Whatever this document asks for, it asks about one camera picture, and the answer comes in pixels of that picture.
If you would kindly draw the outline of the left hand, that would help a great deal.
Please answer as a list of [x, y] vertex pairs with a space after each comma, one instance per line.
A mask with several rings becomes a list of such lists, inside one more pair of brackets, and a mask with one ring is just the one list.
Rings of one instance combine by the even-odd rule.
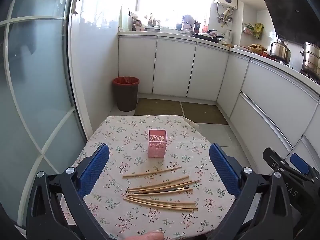
[[125, 240], [163, 240], [163, 239], [164, 239], [164, 234], [159, 230], [147, 232], [143, 235], [130, 236], [125, 238]]

